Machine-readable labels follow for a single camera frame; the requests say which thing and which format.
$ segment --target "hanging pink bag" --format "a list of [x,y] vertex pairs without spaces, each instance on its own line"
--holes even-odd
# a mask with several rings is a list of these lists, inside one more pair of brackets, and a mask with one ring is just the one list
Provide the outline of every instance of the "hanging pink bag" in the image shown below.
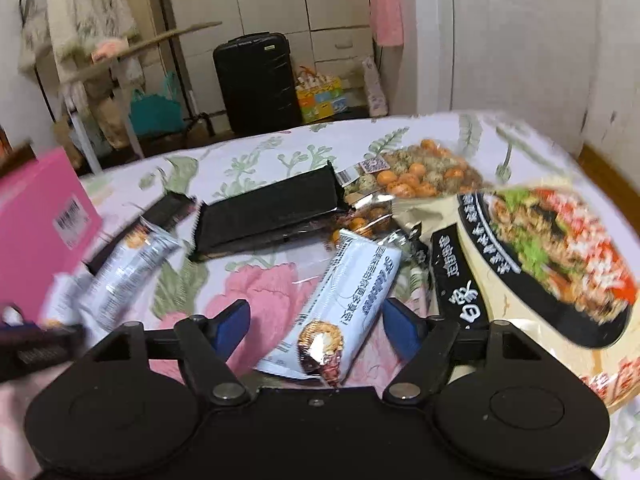
[[404,44],[400,0],[370,0],[370,18],[378,46]]

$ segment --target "floral tablecloth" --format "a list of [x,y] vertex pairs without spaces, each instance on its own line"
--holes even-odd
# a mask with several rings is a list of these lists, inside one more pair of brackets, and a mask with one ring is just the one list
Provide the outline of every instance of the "floral tablecloth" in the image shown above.
[[[327,162],[343,170],[364,158],[419,144],[425,138],[439,140],[449,149],[463,153],[485,180],[496,184],[524,184],[549,175],[571,179],[602,218],[634,275],[640,276],[640,241],[609,199],[559,146],[526,124],[494,112],[304,126],[174,152],[92,176],[84,181],[84,186],[104,219],[96,248],[165,190],[210,203],[320,168]],[[147,329],[167,328],[190,314],[213,316],[236,299],[246,298],[252,309],[259,306],[286,324],[299,312],[331,257],[324,240],[318,238],[192,264],[185,254],[192,243],[195,222],[196,215],[192,215],[178,226],[177,234],[187,248],[162,266],[157,277],[140,293],[127,319],[141,320]],[[401,269],[392,294],[425,315],[420,285],[419,270],[407,266]],[[274,338],[266,344],[275,346],[277,342]],[[250,352],[234,355],[234,369],[248,371],[260,357]],[[379,324],[354,364],[347,385],[374,384],[380,389],[400,366]],[[153,363],[152,367],[169,375],[176,373],[176,368],[166,363]],[[9,396],[8,388],[0,388],[0,464],[15,477],[28,478],[37,469],[19,435],[16,418],[37,386],[21,385],[24,391],[19,402],[15,393]],[[612,416],[609,439],[594,466],[603,478],[640,479],[640,424],[636,422],[640,422],[637,399]]]

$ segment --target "white door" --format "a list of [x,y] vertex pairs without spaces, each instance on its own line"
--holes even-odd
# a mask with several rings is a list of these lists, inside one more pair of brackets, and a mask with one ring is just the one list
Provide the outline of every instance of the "white door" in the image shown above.
[[453,109],[508,111],[578,153],[597,0],[453,1]]

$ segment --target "pink box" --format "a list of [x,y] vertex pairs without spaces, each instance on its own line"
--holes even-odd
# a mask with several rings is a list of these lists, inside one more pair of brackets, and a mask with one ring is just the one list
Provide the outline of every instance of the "pink box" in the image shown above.
[[102,225],[62,148],[0,180],[0,304],[38,320],[57,272],[72,272]]

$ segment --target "suitcase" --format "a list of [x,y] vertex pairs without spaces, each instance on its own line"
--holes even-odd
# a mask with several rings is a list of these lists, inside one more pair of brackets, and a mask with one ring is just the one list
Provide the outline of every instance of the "suitcase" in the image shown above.
[[236,134],[267,134],[302,124],[289,54],[289,41],[277,32],[241,36],[213,51],[226,114]]

